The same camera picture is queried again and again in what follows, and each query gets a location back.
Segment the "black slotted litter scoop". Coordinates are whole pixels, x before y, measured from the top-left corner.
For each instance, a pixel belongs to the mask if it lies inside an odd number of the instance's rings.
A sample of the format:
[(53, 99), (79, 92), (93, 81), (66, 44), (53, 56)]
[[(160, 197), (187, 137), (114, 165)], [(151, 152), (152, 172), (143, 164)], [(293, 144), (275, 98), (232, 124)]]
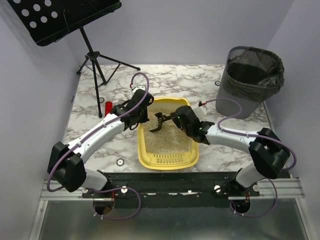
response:
[(155, 129), (149, 130), (149, 132), (151, 133), (160, 131), (164, 122), (172, 120), (171, 115), (164, 115), (162, 112), (155, 113), (154, 115), (157, 117), (157, 127)]

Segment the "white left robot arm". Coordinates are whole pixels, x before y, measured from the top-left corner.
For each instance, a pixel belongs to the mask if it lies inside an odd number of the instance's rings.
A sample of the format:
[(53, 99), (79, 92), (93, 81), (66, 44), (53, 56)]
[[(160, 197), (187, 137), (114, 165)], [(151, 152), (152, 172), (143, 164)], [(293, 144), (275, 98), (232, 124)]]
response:
[(143, 89), (133, 91), (130, 100), (113, 106), (104, 119), (84, 135), (67, 144), (57, 142), (51, 150), (47, 172), (63, 189), (72, 193), (79, 188), (102, 190), (107, 177), (85, 168), (87, 160), (105, 143), (127, 129), (148, 121), (147, 108), (154, 97)]

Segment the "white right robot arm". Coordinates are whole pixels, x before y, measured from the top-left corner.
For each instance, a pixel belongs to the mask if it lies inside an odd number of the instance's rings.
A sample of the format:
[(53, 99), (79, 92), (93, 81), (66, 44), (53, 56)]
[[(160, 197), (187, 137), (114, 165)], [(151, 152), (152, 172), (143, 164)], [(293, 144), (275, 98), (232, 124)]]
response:
[(201, 121), (190, 106), (177, 108), (170, 114), (174, 124), (199, 144), (220, 145), (250, 154), (252, 163), (237, 171), (226, 184), (230, 194), (243, 192), (254, 183), (277, 179), (291, 152), (269, 128), (258, 132), (223, 128), (213, 122)]

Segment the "yellow plastic litter box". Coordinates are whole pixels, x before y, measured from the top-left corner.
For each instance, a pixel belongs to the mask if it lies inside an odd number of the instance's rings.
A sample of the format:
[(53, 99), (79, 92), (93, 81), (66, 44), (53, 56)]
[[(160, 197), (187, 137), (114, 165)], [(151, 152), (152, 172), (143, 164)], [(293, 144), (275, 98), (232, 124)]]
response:
[[(157, 97), (154, 102), (147, 107), (153, 108), (166, 108), (174, 112), (181, 106), (190, 106), (190, 102), (183, 97)], [(180, 170), (194, 166), (199, 157), (199, 144), (189, 138), (190, 145), (189, 151), (178, 153), (152, 153), (146, 151), (144, 139), (144, 127), (140, 123), (137, 127), (137, 151), (139, 162), (146, 168), (159, 171), (173, 171)]]

